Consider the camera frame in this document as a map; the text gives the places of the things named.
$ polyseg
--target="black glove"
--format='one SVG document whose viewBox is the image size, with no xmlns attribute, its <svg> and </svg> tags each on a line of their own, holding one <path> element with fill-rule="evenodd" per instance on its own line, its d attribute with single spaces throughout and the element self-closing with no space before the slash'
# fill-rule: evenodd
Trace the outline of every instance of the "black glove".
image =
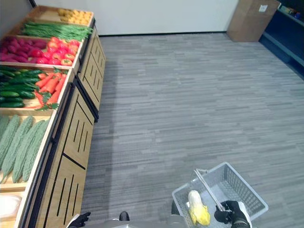
<svg viewBox="0 0 304 228">
<path fill-rule="evenodd" d="M 78 227 L 84 227 L 85 222 L 89 220 L 90 212 L 87 212 L 85 214 L 79 215 L 78 218 L 76 218 L 71 224 L 68 226 L 68 228 L 78 228 Z"/>
<path fill-rule="evenodd" d="M 225 201 L 221 205 L 226 211 L 220 211 L 216 206 L 214 217 L 218 222 L 231 223 L 231 228 L 252 228 L 250 216 L 243 202 Z"/>
</svg>

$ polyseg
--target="gray plastic basket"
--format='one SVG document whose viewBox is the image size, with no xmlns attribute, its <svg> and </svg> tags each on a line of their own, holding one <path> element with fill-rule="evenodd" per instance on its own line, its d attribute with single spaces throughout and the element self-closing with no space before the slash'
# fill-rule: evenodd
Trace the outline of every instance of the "gray plastic basket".
<svg viewBox="0 0 304 228">
<path fill-rule="evenodd" d="M 203 179 L 219 202 L 226 200 L 243 202 L 251 220 L 256 219 L 268 210 L 268 205 L 265 203 L 265 201 L 262 200 L 262 198 L 252 189 L 252 187 L 250 187 L 250 185 L 227 162 L 224 162 L 209 170 L 207 174 L 203 175 Z M 208 206 L 208 211 L 211 215 L 209 226 L 202 226 L 200 224 L 195 226 L 193 224 L 187 206 L 188 193 L 191 190 L 198 191 L 203 204 Z M 185 217 L 189 228 L 231 227 L 231 224 L 225 225 L 215 220 L 214 212 L 216 210 L 216 203 L 208 193 L 205 185 L 197 177 L 191 182 L 174 190 L 172 196 L 180 215 Z"/>
</svg>

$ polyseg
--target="wooden cabinet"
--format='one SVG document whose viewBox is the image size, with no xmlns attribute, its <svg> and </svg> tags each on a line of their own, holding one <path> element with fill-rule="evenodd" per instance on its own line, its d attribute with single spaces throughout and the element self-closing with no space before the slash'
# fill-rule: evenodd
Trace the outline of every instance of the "wooden cabinet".
<svg viewBox="0 0 304 228">
<path fill-rule="evenodd" d="M 65 228 L 80 213 L 93 124 L 94 117 L 75 88 L 41 202 L 37 228 Z"/>
<path fill-rule="evenodd" d="M 101 102 L 104 73 L 105 54 L 97 32 L 94 30 L 84 57 L 84 67 L 78 77 L 97 110 Z"/>
<path fill-rule="evenodd" d="M 52 186 L 52 191 L 49 196 L 46 195 L 47 217 L 41 215 L 41 222 L 37 227 L 65 228 L 71 218 L 80 213 L 85 174 L 83 168 L 62 156 L 58 174 L 55 179 L 50 179 L 48 184 Z"/>
</svg>

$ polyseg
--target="vegetable display stand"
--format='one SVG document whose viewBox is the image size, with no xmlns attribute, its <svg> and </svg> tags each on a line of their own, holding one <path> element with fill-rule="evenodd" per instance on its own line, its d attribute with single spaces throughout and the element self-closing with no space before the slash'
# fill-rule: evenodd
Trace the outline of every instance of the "vegetable display stand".
<svg viewBox="0 0 304 228">
<path fill-rule="evenodd" d="M 37 6 L 26 16 L 26 18 L 35 22 L 55 22 L 90 27 L 92 26 L 94 14 L 93 12 L 76 9 Z"/>
<path fill-rule="evenodd" d="M 72 22 L 61 21 L 63 19 L 61 17 L 71 13 L 73 10 L 36 7 L 4 38 L 13 36 L 17 39 L 40 39 L 48 42 L 49 38 L 21 35 L 24 23 L 33 21 L 77 25 L 73 19 Z M 94 29 L 94 14 L 90 15 L 88 23 L 80 26 L 86 28 L 86 31 L 93 29 L 93 33 L 80 42 L 71 66 L 0 62 L 0 65 L 5 67 L 41 70 L 48 76 L 57 69 L 68 71 L 61 85 L 61 92 L 57 94 L 57 109 L 36 111 L 30 108 L 39 102 L 38 98 L 24 101 L 23 108 L 0 108 L 0 118 L 17 114 L 22 119 L 31 115 L 35 122 L 39 119 L 49 119 L 28 180 L 12 183 L 12 175 L 8 174 L 0 186 L 1 195 L 11 194 L 22 197 L 17 215 L 8 221 L 2 221 L 0 224 L 2 228 L 65 228 L 71 218 L 80 213 L 93 127 L 98 119 L 101 104 L 106 60 L 98 33 Z M 9 83 L 1 83 L 0 86 L 9 86 Z"/>
<path fill-rule="evenodd" d="M 53 111 L 40 112 L 40 111 L 34 111 L 34 110 L 26 110 L 26 111 L 1 110 L 0 113 L 1 113 L 1 116 L 3 116 L 3 115 L 9 116 L 10 119 L 12 118 L 13 115 L 18 115 L 22 121 L 24 119 L 26 119 L 29 115 L 31 115 L 34 118 L 34 124 L 41 120 L 48 120 L 48 119 L 53 120 Z M 13 183 L 12 172 L 10 172 L 8 174 L 8 176 L 4 179 L 2 184 L 0 184 L 0 195 L 1 196 L 16 195 L 16 196 L 19 196 L 22 198 L 21 204 L 20 204 L 19 210 L 18 210 L 19 215 L 17 215 L 17 218 L 10 218 L 10 219 L 6 219 L 5 221 L 1 221 L 2 228 L 14 227 L 14 225 L 19 223 L 20 213 L 23 211 L 25 202 L 28 200 L 28 197 L 29 197 L 28 193 L 29 193 L 29 190 L 32 185 L 33 176 L 34 176 L 34 173 L 35 173 L 37 165 L 38 165 L 38 160 L 39 160 L 40 156 L 42 155 L 42 150 L 43 150 L 47 135 L 49 134 L 50 126 L 51 126 L 51 121 L 48 124 L 48 127 L 42 138 L 42 143 L 38 150 L 38 153 L 37 153 L 37 156 L 36 156 L 36 159 L 35 159 L 35 162 L 34 162 L 32 170 L 31 170 L 28 181 L 24 182 L 24 181 L 22 181 L 22 178 L 21 178 L 17 183 Z"/>
</svg>

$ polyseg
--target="carrot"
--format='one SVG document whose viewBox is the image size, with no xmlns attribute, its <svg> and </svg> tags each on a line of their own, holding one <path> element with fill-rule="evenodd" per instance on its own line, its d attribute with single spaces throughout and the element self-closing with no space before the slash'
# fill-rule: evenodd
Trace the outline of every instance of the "carrot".
<svg viewBox="0 0 304 228">
<path fill-rule="evenodd" d="M 51 94 L 54 93 L 56 85 L 58 84 L 58 78 L 52 78 L 49 82 L 45 85 L 46 91 L 50 92 Z"/>
<path fill-rule="evenodd" d="M 65 78 L 61 78 L 59 83 L 57 84 L 56 88 L 55 88 L 55 91 L 61 91 L 62 87 L 63 87 L 63 84 L 65 82 Z"/>
<path fill-rule="evenodd" d="M 60 91 L 56 91 L 55 93 L 53 93 L 53 95 L 49 98 L 49 100 L 47 101 L 47 105 L 52 104 L 52 103 L 56 103 L 59 97 Z"/>
<path fill-rule="evenodd" d="M 61 78 L 61 73 L 57 72 L 54 74 L 55 77 Z"/>
<path fill-rule="evenodd" d="M 39 86 L 39 88 L 42 88 L 46 85 L 46 83 L 52 78 L 52 75 L 47 76 L 45 79 L 38 81 L 35 83 L 35 85 Z"/>
<path fill-rule="evenodd" d="M 38 74 L 38 77 L 40 78 L 40 80 L 45 79 L 47 76 L 46 74 Z"/>
<path fill-rule="evenodd" d="M 40 94 L 40 93 L 38 93 L 38 92 L 34 92 L 34 94 L 35 94 L 35 96 L 37 97 L 37 99 L 39 100 L 39 103 L 41 104 L 41 105 L 43 105 L 43 101 L 42 101 L 42 95 Z"/>
</svg>

